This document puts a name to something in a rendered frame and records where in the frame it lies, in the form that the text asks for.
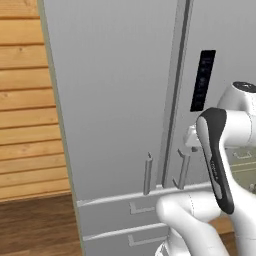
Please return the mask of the pale green cupboard drawer front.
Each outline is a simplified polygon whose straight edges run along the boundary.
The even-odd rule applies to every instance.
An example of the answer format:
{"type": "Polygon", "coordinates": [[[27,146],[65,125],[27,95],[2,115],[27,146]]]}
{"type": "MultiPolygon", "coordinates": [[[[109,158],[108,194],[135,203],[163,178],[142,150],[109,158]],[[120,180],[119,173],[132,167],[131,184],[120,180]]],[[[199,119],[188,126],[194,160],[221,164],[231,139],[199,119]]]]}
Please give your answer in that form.
{"type": "Polygon", "coordinates": [[[231,170],[236,182],[244,189],[256,194],[256,148],[240,148],[231,154],[231,170]],[[250,151],[252,157],[249,159],[237,159],[233,153],[245,154],[250,151]]]}

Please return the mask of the grey fridge drawer front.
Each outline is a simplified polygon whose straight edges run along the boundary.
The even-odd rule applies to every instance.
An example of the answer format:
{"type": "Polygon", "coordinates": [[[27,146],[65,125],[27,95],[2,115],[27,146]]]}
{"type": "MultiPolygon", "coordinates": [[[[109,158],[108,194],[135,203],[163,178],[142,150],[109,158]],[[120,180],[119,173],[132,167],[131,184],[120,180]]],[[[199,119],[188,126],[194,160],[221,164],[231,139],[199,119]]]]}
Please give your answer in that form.
{"type": "Polygon", "coordinates": [[[157,189],[151,191],[147,196],[143,193],[135,193],[91,201],[78,201],[77,206],[83,238],[159,222],[156,210],[131,215],[130,202],[134,202],[137,208],[155,207],[158,199],[165,195],[210,190],[210,183],[206,182],[186,185],[183,190],[177,188],[157,189]]]}
{"type": "Polygon", "coordinates": [[[128,235],[141,241],[167,236],[168,232],[167,225],[156,223],[84,237],[85,253],[86,256],[154,256],[163,241],[130,247],[128,235]]]}

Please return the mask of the grey fridge door black panel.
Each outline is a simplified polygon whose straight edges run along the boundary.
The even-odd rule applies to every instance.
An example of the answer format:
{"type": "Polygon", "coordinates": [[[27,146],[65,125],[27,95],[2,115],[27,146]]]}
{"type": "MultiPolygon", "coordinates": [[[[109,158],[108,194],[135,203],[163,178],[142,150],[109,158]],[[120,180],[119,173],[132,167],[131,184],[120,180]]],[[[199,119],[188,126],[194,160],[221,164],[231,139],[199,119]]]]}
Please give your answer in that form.
{"type": "Polygon", "coordinates": [[[179,78],[165,185],[172,187],[181,158],[191,156],[186,184],[209,180],[202,148],[184,135],[202,111],[216,107],[233,82],[256,85],[256,0],[192,0],[179,78]]]}

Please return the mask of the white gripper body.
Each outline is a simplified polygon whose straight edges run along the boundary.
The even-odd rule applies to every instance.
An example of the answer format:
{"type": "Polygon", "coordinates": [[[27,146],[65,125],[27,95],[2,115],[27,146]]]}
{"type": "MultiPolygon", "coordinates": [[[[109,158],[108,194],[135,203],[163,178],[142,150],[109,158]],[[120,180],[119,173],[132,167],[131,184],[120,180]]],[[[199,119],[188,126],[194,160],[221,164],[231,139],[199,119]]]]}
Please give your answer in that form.
{"type": "Polygon", "coordinates": [[[201,148],[201,143],[196,132],[196,125],[191,125],[184,135],[184,144],[190,148],[192,152],[197,152],[201,148]]]}

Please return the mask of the grey fridge door plain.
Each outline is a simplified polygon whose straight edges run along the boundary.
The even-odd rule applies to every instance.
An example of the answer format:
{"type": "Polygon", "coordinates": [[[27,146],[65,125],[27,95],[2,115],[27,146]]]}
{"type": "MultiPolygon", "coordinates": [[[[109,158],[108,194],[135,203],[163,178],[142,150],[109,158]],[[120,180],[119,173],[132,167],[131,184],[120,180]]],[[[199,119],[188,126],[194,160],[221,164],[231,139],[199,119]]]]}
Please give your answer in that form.
{"type": "Polygon", "coordinates": [[[157,160],[177,0],[43,0],[80,200],[139,192],[157,160]]]}

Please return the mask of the pale green fridge side panel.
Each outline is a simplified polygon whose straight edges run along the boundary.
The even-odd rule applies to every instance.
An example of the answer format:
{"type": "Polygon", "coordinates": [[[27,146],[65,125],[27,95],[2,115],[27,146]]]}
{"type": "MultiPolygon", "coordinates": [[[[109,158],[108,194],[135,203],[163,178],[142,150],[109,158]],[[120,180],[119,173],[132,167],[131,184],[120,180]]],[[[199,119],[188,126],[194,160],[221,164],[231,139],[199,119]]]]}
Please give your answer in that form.
{"type": "Polygon", "coordinates": [[[82,235],[81,225],[80,225],[80,216],[79,216],[79,211],[78,211],[78,207],[77,207],[77,197],[76,197],[76,191],[75,191],[74,182],[73,182],[70,156],[69,156],[68,145],[67,145],[67,140],[66,140],[64,119],[63,119],[63,115],[62,115],[60,96],[59,96],[59,91],[58,91],[58,86],[57,86],[57,76],[56,76],[56,71],[55,71],[52,46],[51,46],[51,42],[50,42],[48,20],[47,20],[47,15],[45,12],[46,11],[45,0],[37,0],[37,5],[38,5],[38,13],[40,16],[40,22],[41,22],[41,27],[42,27],[42,32],[43,32],[44,44],[45,44],[45,48],[46,48],[49,74],[50,74],[52,87],[53,87],[54,99],[55,99],[57,116],[58,116],[58,123],[59,123],[59,127],[60,127],[60,134],[61,134],[62,145],[63,145],[63,150],[64,150],[64,156],[65,156],[65,160],[66,160],[68,180],[69,180],[71,193],[72,193],[72,204],[73,204],[74,212],[75,212],[75,220],[76,220],[76,225],[77,225],[77,230],[78,230],[79,243],[80,243],[80,248],[82,250],[82,256],[86,256],[83,235],[82,235]]]}

